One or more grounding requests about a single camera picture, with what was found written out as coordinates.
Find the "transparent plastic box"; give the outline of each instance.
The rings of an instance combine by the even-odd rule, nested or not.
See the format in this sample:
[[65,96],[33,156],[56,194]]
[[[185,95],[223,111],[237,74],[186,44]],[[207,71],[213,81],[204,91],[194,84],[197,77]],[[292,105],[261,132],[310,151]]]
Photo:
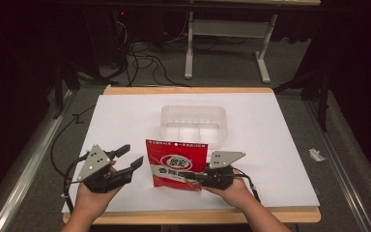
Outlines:
[[226,111],[220,106],[166,105],[161,109],[164,141],[206,143],[219,149],[227,136]]

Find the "person's right arm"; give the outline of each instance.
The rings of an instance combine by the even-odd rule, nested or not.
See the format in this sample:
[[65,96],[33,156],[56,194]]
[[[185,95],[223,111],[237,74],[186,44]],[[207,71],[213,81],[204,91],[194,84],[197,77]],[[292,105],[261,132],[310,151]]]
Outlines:
[[252,231],[290,231],[270,211],[258,202],[246,187],[242,178],[234,178],[233,185],[226,190],[204,188],[221,196],[227,204],[240,209]]

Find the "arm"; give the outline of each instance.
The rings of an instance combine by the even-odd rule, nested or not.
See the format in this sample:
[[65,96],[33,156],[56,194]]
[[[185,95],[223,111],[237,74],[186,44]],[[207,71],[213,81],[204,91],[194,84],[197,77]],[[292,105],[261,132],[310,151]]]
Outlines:
[[235,178],[233,185],[226,190],[216,188],[204,189],[221,196],[227,204],[240,209],[245,215],[252,231],[290,231],[255,199],[242,178]]
[[[116,170],[110,167],[110,171],[115,172]],[[94,193],[80,183],[77,189],[73,213],[63,227],[62,232],[89,231],[92,223],[104,213],[109,202],[121,188],[115,188],[107,193]]]

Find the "red package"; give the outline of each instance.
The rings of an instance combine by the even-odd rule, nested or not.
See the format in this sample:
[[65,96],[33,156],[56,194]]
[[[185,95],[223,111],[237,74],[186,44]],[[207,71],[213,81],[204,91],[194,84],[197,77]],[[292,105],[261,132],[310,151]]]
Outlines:
[[146,147],[155,187],[201,190],[200,183],[179,176],[179,172],[204,172],[208,144],[146,139]]

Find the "white paper sheet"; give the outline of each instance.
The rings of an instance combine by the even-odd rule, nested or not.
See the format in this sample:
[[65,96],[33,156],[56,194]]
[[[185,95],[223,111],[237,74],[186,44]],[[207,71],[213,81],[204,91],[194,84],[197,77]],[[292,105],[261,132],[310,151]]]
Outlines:
[[[220,150],[246,152],[234,163],[249,175],[266,207],[319,206],[297,148],[273,93],[104,95],[99,97],[81,155],[94,144],[105,151],[125,144],[131,151],[117,159],[116,169],[143,156],[134,172],[111,201],[107,212],[209,210],[231,208],[209,192],[154,188],[146,154],[146,139],[159,140],[160,111],[167,104],[222,106],[228,135]],[[81,162],[73,179],[81,169]],[[77,185],[71,186],[74,202]],[[63,212],[68,212],[65,205]]]

